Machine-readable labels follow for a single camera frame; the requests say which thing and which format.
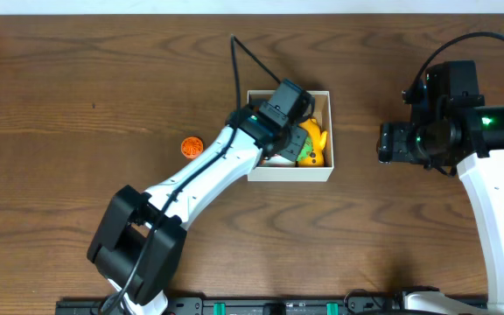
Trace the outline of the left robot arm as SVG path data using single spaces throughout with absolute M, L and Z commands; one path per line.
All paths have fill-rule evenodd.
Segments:
M 282 151 L 296 159 L 307 136 L 299 125 L 314 109 L 309 92 L 283 80 L 269 99 L 239 104 L 212 144 L 182 170 L 144 192 L 130 185 L 116 192 L 87 250 L 87 259 L 116 288 L 99 312 L 163 313 L 164 290 L 193 221 L 261 160 Z

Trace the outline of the orange lattice ball toy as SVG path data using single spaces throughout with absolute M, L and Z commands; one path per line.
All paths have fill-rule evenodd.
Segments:
M 199 137 L 189 136 L 182 141 L 180 151 L 186 158 L 195 159 L 204 151 L 204 143 Z

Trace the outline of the yellow plastic toy figure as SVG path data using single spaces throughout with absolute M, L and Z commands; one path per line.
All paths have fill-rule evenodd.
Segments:
M 308 136 L 312 140 L 313 151 L 309 158 L 301 162 L 297 161 L 299 167 L 324 167 L 325 156 L 324 149 L 328 138 L 328 132 L 322 130 L 315 118 L 309 118 L 305 122 L 301 122 L 299 126 L 307 131 Z

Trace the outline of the pink white duck toy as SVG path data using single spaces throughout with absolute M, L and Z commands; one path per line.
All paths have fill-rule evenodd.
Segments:
M 264 158 L 261 160 L 260 167 L 295 167 L 296 162 L 290 161 L 289 159 L 282 157 L 281 155 L 274 155 L 270 158 Z

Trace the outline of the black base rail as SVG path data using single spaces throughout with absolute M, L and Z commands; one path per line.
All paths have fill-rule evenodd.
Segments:
M 490 314 L 482 297 L 451 297 L 432 288 L 393 294 L 353 290 L 343 298 L 209 298 L 184 296 L 141 306 L 124 299 L 113 314 L 164 315 L 348 315 L 348 314 Z

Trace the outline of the white cardboard box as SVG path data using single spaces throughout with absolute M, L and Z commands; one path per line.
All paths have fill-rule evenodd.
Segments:
M 334 169 L 332 108 L 329 91 L 314 91 L 315 98 L 313 117 L 317 119 L 322 131 L 327 132 L 325 148 L 322 153 L 324 166 L 263 166 L 256 167 L 249 175 L 248 181 L 256 182 L 326 182 Z

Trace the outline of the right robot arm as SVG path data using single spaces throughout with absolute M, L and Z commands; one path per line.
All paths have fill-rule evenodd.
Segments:
M 404 312 L 504 314 L 504 107 L 488 107 L 470 60 L 425 71 L 405 101 L 407 122 L 385 122 L 378 159 L 458 177 L 470 200 L 486 265 L 485 308 L 432 291 L 405 293 Z

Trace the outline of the green number ball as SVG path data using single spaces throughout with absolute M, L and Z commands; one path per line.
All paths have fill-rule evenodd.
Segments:
M 312 151 L 313 151 L 312 139 L 309 136 L 307 136 L 304 141 L 303 148 L 301 149 L 301 151 L 299 152 L 299 154 L 297 156 L 297 161 L 301 162 L 304 159 L 309 158 Z

